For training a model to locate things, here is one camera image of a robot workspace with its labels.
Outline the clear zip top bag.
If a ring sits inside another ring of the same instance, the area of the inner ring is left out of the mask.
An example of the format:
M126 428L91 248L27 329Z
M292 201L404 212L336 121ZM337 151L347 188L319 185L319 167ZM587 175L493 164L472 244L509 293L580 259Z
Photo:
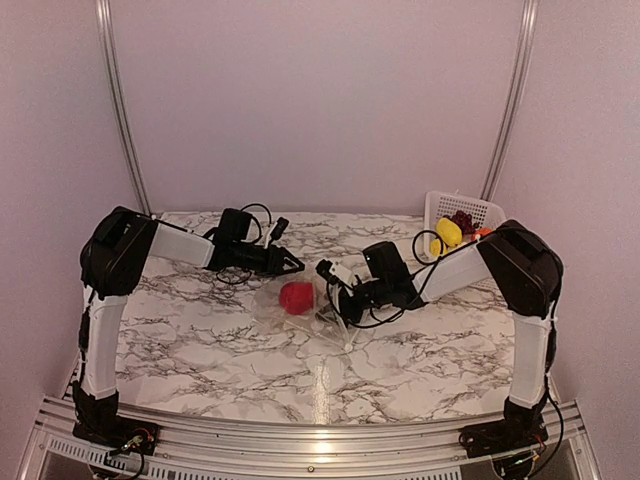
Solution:
M339 351L353 351L358 332L348 327L331 308L326 295L315 283L314 307L303 315L289 315L279 304L279 292L283 285L293 281L272 281L261 287L252 300L252 317L258 326L269 333L297 330L309 337L334 345Z

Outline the fake yellow lemon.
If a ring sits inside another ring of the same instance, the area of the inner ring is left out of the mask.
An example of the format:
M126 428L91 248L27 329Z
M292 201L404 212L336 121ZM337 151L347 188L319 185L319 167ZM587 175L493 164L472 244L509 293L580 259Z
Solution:
M439 239L434 239L431 241L429 250L432 256L439 257L443 254L447 253L447 247L442 243Z

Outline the fake yellow banana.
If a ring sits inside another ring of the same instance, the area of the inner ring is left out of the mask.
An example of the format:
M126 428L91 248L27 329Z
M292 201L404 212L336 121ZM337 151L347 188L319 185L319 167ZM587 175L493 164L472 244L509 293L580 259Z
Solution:
M438 220L436 232L448 247L456 247L462 243L463 233L461 228L446 217Z

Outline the fake red grapes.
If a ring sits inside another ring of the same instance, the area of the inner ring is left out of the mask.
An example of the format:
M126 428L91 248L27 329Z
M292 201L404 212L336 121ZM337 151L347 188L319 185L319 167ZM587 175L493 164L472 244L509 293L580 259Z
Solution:
M474 234L480 228L480 224L473 221L472 215L462 210L457 210L449 219L460 228L463 235Z

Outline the fake orange pumpkin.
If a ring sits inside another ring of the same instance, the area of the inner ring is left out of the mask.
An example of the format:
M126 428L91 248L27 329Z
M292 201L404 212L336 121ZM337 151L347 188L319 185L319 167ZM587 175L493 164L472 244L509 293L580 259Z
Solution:
M479 240L481 238L484 238L484 237L490 235L493 232L494 232L494 230L491 229L491 228L486 228L486 227L480 228L475 232L474 239L475 240Z

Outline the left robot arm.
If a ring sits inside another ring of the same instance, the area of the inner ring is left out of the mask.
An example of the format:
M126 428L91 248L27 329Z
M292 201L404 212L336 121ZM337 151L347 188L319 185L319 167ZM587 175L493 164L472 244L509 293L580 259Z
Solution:
M72 383L75 437L117 452L150 453L157 424L120 413L116 366L122 323L150 259L221 273L236 269L263 277L304 270L279 240L289 227L279 217L248 237L259 221L247 208L226 208L204 234L118 206L95 228L80 254L83 312L78 332L79 364Z

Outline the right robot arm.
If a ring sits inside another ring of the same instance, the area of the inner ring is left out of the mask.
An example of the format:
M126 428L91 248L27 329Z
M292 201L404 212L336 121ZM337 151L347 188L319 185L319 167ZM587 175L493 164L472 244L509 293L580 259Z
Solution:
M459 443L470 458L544 445L543 410L551 401L562 261L516 220L451 245L441 228L422 233L432 237L436 250L415 272L392 241L364 249L367 280L337 262L320 261L316 271L325 281L330 311L343 325L364 330L466 294L488 301L489 309L500 309L513 321L510 390L501 418L463 427Z

